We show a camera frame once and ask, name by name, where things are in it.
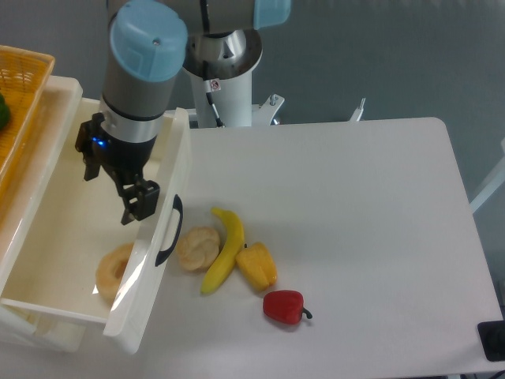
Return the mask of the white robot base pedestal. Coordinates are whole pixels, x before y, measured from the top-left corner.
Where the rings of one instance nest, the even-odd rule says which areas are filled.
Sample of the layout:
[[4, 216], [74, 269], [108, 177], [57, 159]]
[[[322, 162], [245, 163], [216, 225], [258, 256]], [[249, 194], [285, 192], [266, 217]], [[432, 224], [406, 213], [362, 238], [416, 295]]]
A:
[[199, 128], [252, 125], [252, 75], [262, 53], [254, 29], [189, 38], [183, 69]]

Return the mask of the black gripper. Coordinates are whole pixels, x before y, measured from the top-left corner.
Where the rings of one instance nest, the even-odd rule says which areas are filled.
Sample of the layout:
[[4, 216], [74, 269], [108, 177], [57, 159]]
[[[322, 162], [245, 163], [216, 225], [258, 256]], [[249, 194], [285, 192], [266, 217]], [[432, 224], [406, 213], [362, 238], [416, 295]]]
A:
[[143, 172], [156, 137], [145, 142], [123, 141], [105, 131], [104, 121], [104, 115], [97, 112], [80, 124], [75, 149], [83, 156], [84, 180], [96, 178], [102, 167], [119, 186], [124, 205], [121, 224], [144, 220], [155, 213], [160, 194], [159, 184], [146, 180]]

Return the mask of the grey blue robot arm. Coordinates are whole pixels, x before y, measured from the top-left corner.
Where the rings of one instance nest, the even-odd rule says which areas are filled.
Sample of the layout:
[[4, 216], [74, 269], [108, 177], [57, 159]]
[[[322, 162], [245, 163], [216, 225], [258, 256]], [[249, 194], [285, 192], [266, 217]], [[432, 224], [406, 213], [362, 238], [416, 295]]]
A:
[[259, 31], [285, 23], [289, 1], [110, 1], [108, 59], [99, 109], [80, 125], [84, 179], [105, 171], [122, 199], [122, 223], [155, 212], [159, 184], [144, 177], [180, 72], [189, 75], [197, 124], [252, 126], [275, 117], [254, 106]]

